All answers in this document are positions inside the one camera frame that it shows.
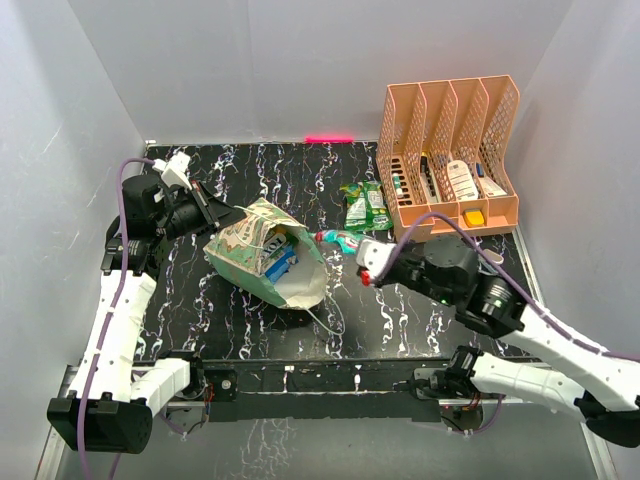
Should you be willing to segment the teal Fox's candy bag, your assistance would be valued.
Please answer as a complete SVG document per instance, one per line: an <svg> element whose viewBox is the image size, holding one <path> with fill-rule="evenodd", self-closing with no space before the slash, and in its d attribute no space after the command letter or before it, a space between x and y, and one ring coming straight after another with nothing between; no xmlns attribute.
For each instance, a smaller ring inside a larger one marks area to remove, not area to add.
<svg viewBox="0 0 640 480"><path fill-rule="evenodd" d="M348 230L321 230L314 234L317 243L332 243L338 245L345 254L355 254L365 236Z"/></svg>

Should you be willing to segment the green paper bag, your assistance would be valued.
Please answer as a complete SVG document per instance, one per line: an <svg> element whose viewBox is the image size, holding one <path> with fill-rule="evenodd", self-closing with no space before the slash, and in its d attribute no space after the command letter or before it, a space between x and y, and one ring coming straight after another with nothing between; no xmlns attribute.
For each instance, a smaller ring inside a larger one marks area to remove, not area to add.
<svg viewBox="0 0 640 480"><path fill-rule="evenodd" d="M309 313L324 300L329 275L308 228L264 198L239 208L247 218L215 234L204 247L209 263L219 276L268 304ZM268 232L277 226L297 239L287 244L294 247L298 263L272 284L264 276L269 257L262 261L261 251Z"/></svg>

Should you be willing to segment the green snack packet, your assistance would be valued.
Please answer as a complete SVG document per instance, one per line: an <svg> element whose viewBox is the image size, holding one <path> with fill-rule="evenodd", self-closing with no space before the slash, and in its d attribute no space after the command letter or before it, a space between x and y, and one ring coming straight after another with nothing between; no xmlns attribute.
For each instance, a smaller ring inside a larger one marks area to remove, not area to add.
<svg viewBox="0 0 640 480"><path fill-rule="evenodd" d="M340 191L344 194L347 205L344 221L346 230L364 233L392 228L391 215L378 181L343 184Z"/></svg>

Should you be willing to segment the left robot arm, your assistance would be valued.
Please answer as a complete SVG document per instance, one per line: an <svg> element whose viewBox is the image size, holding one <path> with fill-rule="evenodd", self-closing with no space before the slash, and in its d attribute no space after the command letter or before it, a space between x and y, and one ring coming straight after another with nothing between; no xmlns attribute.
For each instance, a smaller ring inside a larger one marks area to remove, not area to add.
<svg viewBox="0 0 640 480"><path fill-rule="evenodd" d="M47 418L73 450L138 454L154 417L180 394L201 396L207 376L196 353L173 350L134 373L138 339L172 241L213 235L245 212L197 180L167 184L136 175L117 188L119 213L106 234L101 292L91 335L67 393L50 400Z"/></svg>

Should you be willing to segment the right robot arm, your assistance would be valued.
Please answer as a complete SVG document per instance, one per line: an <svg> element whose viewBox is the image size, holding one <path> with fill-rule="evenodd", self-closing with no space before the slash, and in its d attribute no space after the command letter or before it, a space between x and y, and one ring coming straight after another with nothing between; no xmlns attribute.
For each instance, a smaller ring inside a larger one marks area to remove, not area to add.
<svg viewBox="0 0 640 480"><path fill-rule="evenodd" d="M392 254L391 243L364 241L357 262L363 281L401 284L455 310L462 325L525 350L546 368L512 363L478 348L460 346L444 370L415 374L418 396L515 396L583 422L604 440L639 444L639 367L563 325L524 291L480 268L480 256L453 236L440 236L416 253Z"/></svg>

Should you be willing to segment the green Fox's packet in bag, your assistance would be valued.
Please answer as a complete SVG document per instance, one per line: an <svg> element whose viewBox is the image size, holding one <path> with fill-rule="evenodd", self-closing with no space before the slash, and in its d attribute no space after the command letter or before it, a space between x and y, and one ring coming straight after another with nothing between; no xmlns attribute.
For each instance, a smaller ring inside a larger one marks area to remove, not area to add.
<svg viewBox="0 0 640 480"><path fill-rule="evenodd" d="M268 257L270 257L285 244L294 244L296 241L297 239L284 227L277 226L275 228L272 228L268 232L266 239L263 242L261 260L265 261Z"/></svg>

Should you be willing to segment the black yellow marker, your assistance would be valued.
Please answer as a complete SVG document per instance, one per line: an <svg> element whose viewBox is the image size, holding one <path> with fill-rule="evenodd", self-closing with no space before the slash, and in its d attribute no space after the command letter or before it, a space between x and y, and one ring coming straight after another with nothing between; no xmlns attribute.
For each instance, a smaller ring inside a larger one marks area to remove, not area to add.
<svg viewBox="0 0 640 480"><path fill-rule="evenodd" d="M440 192L434 173L429 166L429 159L426 152L420 157L420 176L425 188L425 195L429 203L440 203Z"/></svg>

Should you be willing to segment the yellow object in organizer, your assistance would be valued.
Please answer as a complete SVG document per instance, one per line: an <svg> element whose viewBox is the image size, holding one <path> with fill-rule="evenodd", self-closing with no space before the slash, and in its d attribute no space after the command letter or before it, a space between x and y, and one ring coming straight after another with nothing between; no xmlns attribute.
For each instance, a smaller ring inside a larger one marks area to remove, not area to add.
<svg viewBox="0 0 640 480"><path fill-rule="evenodd" d="M469 228L477 228L485 225L486 220L480 209L468 209L463 212L465 224Z"/></svg>

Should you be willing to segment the blue snack packet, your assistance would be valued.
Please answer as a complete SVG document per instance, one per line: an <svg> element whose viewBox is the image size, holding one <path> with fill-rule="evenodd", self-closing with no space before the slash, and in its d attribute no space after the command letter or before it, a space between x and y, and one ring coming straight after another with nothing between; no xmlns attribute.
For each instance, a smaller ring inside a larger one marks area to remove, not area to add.
<svg viewBox="0 0 640 480"><path fill-rule="evenodd" d="M271 257L264 269L266 279L275 284L284 274L286 274L293 265L298 263L298 257L292 245L287 244L276 251Z"/></svg>

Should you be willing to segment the grey white clip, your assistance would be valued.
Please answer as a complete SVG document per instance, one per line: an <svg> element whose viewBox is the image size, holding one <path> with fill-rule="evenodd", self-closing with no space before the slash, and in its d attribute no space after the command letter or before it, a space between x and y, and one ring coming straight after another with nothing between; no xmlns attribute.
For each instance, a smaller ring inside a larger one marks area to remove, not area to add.
<svg viewBox="0 0 640 480"><path fill-rule="evenodd" d="M494 251L491 251L489 249L484 249L483 252L496 265L501 266L504 263L504 258L500 254L498 254L498 253L496 253Z"/></svg>

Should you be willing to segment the white label bottle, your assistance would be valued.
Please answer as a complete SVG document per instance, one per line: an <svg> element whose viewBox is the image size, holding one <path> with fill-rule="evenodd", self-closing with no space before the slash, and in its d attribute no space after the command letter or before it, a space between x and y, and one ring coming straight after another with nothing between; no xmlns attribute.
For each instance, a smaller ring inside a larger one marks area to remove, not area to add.
<svg viewBox="0 0 640 480"><path fill-rule="evenodd" d="M480 195L469 166L462 160L447 164L447 175L457 201L478 200Z"/></svg>

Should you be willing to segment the red light strip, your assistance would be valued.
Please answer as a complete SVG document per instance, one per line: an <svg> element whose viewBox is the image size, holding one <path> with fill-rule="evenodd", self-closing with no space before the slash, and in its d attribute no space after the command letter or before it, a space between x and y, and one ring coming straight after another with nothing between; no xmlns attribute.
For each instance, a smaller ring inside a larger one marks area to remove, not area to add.
<svg viewBox="0 0 640 480"><path fill-rule="evenodd" d="M344 144L353 142L349 135L339 134L313 134L304 137L306 144Z"/></svg>

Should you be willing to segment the orange file organizer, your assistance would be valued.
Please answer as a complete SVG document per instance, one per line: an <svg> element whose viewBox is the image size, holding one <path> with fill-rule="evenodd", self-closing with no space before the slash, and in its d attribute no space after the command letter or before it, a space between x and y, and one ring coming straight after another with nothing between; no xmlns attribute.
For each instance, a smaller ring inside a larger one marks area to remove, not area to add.
<svg viewBox="0 0 640 480"><path fill-rule="evenodd" d="M386 88L376 165L393 234L415 241L456 227L473 237L512 232L519 198L505 169L505 155L520 93L509 75L390 84ZM421 153L434 173L440 203L429 203L420 176ZM457 201L447 175L451 160L464 161L478 200ZM486 223L469 228L463 212L480 209Z"/></svg>

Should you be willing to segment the aluminium frame rail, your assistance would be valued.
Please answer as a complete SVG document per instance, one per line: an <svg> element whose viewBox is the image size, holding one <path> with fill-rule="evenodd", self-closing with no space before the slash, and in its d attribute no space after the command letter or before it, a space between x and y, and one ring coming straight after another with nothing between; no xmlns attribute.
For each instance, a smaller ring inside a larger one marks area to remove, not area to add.
<svg viewBox="0 0 640 480"><path fill-rule="evenodd" d="M148 307L135 359L149 366L170 349L196 351L215 398L175 399L139 455L90 454L97 478L278 478L293 468L293 426L319 423L319 447L348 423L436 418L430 400L397 392L418 367L440 367L463 344L514 361L529 353L465 329L450 308L402 286L365 287L356 263L323 243L329 280L309 311L282 310L238 289L208 263L204 241L173 242ZM208 419L200 414L207 410Z"/></svg>

